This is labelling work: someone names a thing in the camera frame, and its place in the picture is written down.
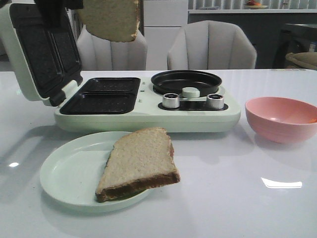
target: non-stick pan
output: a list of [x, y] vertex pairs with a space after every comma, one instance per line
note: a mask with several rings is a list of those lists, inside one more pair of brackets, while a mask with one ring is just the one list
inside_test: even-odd
[[222, 80], [217, 75], [198, 70], [170, 70], [154, 75], [151, 82], [153, 90], [161, 94], [180, 94], [183, 88], [194, 87], [203, 97], [217, 92]]

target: gray chair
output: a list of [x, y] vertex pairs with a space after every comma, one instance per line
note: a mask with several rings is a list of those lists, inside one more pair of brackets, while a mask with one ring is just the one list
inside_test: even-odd
[[148, 46], [138, 31], [132, 42], [111, 42], [91, 35], [84, 26], [77, 40], [83, 70], [145, 70]]
[[180, 28], [167, 53], [168, 69], [252, 69], [257, 52], [242, 29], [219, 21]]

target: bowl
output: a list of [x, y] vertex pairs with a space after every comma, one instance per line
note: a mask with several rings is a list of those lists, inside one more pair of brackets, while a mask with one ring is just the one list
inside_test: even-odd
[[317, 133], [317, 107], [302, 101], [259, 97], [245, 103], [250, 127], [262, 137], [278, 143], [305, 141]]

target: glossy tabletop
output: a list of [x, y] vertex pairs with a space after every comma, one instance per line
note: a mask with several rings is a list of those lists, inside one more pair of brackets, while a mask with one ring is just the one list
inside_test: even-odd
[[[181, 182], [109, 213], [83, 213], [42, 189], [39, 171], [82, 133], [55, 124], [55, 108], [29, 102], [13, 72], [0, 73], [0, 237], [4, 238], [315, 238], [317, 136], [283, 145], [256, 135], [244, 104], [279, 96], [317, 105], [317, 71], [211, 70], [241, 106], [228, 132], [171, 133]], [[82, 72], [151, 77], [154, 71]]]

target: white plate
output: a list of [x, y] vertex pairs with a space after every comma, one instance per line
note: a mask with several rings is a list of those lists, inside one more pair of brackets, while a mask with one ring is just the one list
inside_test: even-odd
[[263, 9], [263, 8], [267, 8], [266, 5], [246, 5], [246, 8], [249, 9]]
[[114, 211], [145, 198], [149, 190], [127, 199], [96, 201], [95, 190], [113, 145], [129, 133], [114, 131], [86, 135], [56, 149], [40, 170], [44, 191], [59, 203], [85, 212]]

